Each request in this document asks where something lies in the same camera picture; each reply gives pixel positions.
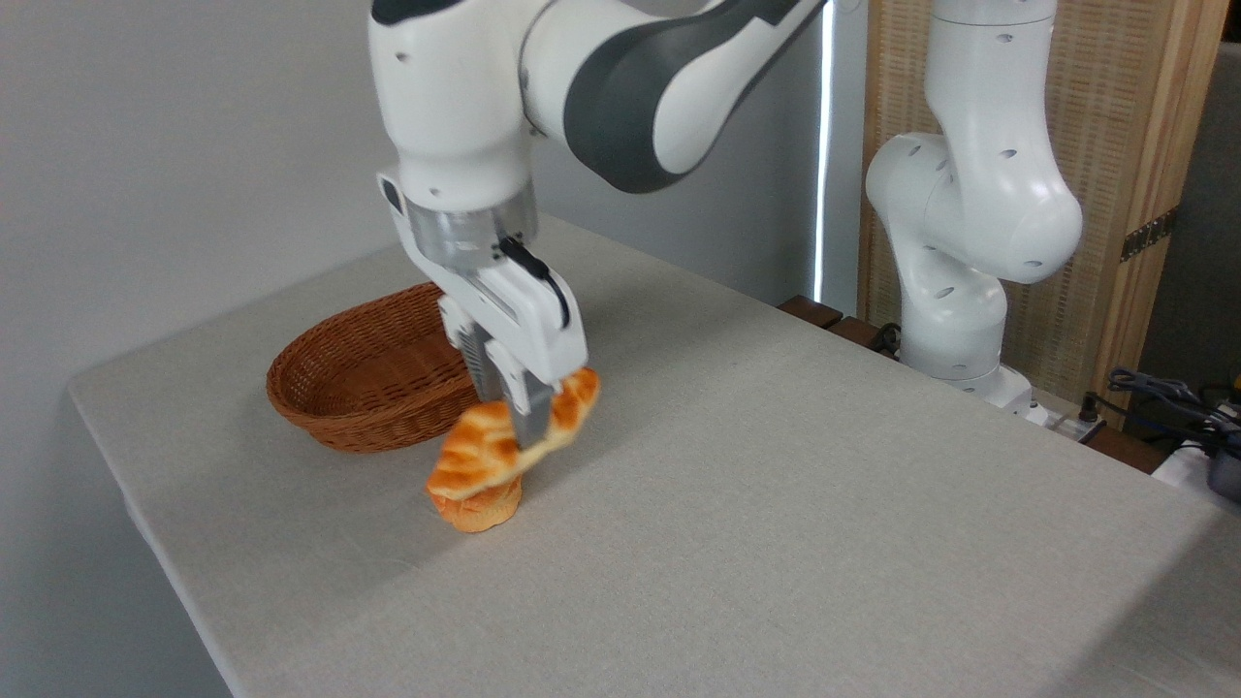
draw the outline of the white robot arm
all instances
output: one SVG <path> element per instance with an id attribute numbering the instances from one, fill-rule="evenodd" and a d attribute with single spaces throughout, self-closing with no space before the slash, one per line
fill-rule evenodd
<path id="1" fill-rule="evenodd" d="M 926 96 L 943 135 L 894 138 L 866 178 L 901 281 L 901 361 L 1034 421 L 1029 381 L 1000 365 L 999 279 L 1047 278 L 1081 237 L 1045 117 L 1055 14 L 1056 0 L 936 0 Z"/>
<path id="2" fill-rule="evenodd" d="M 586 363 L 577 303 L 526 245 L 536 129 L 623 191 L 689 174 L 825 0 L 715 0 L 656 19 L 618 0 L 375 0 L 371 63 L 400 160 L 380 188 L 444 327 L 519 442 Z"/>

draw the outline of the bread roll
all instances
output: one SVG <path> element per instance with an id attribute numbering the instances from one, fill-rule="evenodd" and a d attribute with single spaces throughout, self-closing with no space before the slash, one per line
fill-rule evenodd
<path id="1" fill-rule="evenodd" d="M 444 520 L 458 530 L 478 533 L 516 512 L 521 474 L 547 453 L 572 443 L 599 396 L 599 376 L 587 368 L 561 386 L 551 400 L 547 435 L 524 451 L 503 401 L 462 412 L 427 479 L 427 494 Z"/>

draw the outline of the white wall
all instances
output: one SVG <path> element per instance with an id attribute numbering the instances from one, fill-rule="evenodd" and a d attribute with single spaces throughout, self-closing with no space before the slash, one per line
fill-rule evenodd
<path id="1" fill-rule="evenodd" d="M 393 241 L 367 5 L 0 0 L 0 696 L 226 694 L 65 385 Z M 817 84 L 812 32 L 678 188 L 627 197 L 544 147 L 540 200 L 805 292 Z"/>

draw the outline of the wicker basket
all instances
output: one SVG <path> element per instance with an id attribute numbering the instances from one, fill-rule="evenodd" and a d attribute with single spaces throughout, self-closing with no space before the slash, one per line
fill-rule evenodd
<path id="1" fill-rule="evenodd" d="M 351 453 L 448 431 L 478 395 L 444 337 L 439 296 L 423 283 L 310 328 L 267 371 L 272 406 L 324 446 Z"/>

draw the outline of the cable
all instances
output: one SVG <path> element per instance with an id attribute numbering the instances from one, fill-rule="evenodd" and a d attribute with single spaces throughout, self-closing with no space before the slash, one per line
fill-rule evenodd
<path id="1" fill-rule="evenodd" d="M 1095 391 L 1086 392 L 1086 397 L 1090 399 L 1090 400 L 1093 400 L 1095 402 L 1097 402 L 1100 405 L 1103 405 L 1104 407 L 1107 407 L 1108 410 L 1112 410 L 1113 412 L 1117 412 L 1119 415 L 1124 415 L 1126 417 L 1129 417 L 1133 421 L 1136 421 L 1136 422 L 1138 422 L 1138 424 L 1140 424 L 1143 426 L 1147 426 L 1149 428 L 1153 428 L 1155 431 L 1162 431 L 1162 432 L 1165 432 L 1165 433 L 1175 435 L 1175 436 L 1179 436 L 1179 437 L 1181 437 L 1181 438 L 1184 438 L 1186 441 L 1195 441 L 1198 443 L 1203 443 L 1204 446 L 1210 446 L 1210 447 L 1214 447 L 1214 448 L 1220 448 L 1220 450 L 1230 453 L 1234 457 L 1241 458 L 1241 448 L 1239 448 L 1235 442 L 1229 441 L 1227 437 L 1225 437 L 1222 440 L 1219 440 L 1219 438 L 1204 438 L 1204 433 L 1201 433 L 1201 432 L 1196 432 L 1196 431 L 1191 431 L 1191 430 L 1188 430 L 1188 428 L 1181 428 L 1181 427 L 1176 427 L 1176 426 L 1172 426 L 1172 425 L 1165 425 L 1163 422 L 1152 421 L 1152 420 L 1149 420 L 1149 419 L 1147 419 L 1147 417 L 1144 417 L 1144 416 L 1142 416 L 1142 415 L 1139 415 L 1137 412 L 1133 412 L 1132 410 L 1126 410 L 1124 407 L 1121 407 L 1119 405 L 1116 405 L 1113 402 L 1109 402 L 1109 401 L 1104 400 L 1100 394 L 1097 394 Z"/>
<path id="2" fill-rule="evenodd" d="M 1207 407 L 1203 397 L 1190 390 L 1189 385 L 1184 381 L 1154 378 L 1124 366 L 1112 369 L 1112 373 L 1107 378 L 1107 386 L 1113 392 L 1133 392 L 1147 396 L 1147 402 L 1138 405 L 1139 407 L 1158 400 L 1168 409 L 1189 419 L 1241 425 L 1241 422 L 1237 422 L 1232 416 L 1221 412 L 1219 409 Z"/>
<path id="3" fill-rule="evenodd" d="M 1214 436 L 1214 433 L 1212 432 L 1207 432 L 1207 431 L 1203 431 L 1203 436 Z M 1199 438 L 1201 438 L 1201 437 L 1194 437 L 1193 440 L 1190 440 L 1190 438 L 1184 438 L 1184 437 L 1181 437 L 1180 435 L 1176 435 L 1176 433 L 1157 433 L 1154 436 L 1148 436 L 1148 437 L 1143 438 L 1142 442 L 1143 443 L 1155 445 L 1155 443 L 1159 443 L 1160 441 L 1181 441 L 1181 443 L 1179 446 L 1176 446 L 1175 448 L 1173 448 L 1172 451 L 1169 451 L 1169 453 L 1175 453 L 1176 451 L 1180 451 L 1181 448 L 1190 448 L 1190 447 L 1193 447 L 1193 448 L 1198 448 L 1199 451 L 1206 453 L 1207 456 L 1212 455 L 1212 448 L 1210 446 L 1200 443 L 1198 441 Z"/>
<path id="4" fill-rule="evenodd" d="M 552 278 L 551 274 L 549 274 L 544 281 L 551 286 L 551 289 L 556 293 L 556 298 L 560 299 L 560 329 L 565 329 L 568 327 L 568 299 L 565 298 L 565 292 L 560 289 L 560 284 L 556 283 L 556 279 Z"/>
<path id="5" fill-rule="evenodd" d="M 530 276 L 551 286 L 552 292 L 556 293 L 556 298 L 560 301 L 560 328 L 567 328 L 571 315 L 568 312 L 568 298 L 565 297 L 565 292 L 560 289 L 560 284 L 556 283 L 555 278 L 552 278 L 551 267 L 549 267 L 547 263 L 539 257 L 535 257 L 530 250 L 526 250 L 526 246 L 515 237 L 508 235 L 501 237 L 499 247 L 500 252 L 503 252 L 505 257 L 516 262 L 517 266 L 526 270 Z"/>

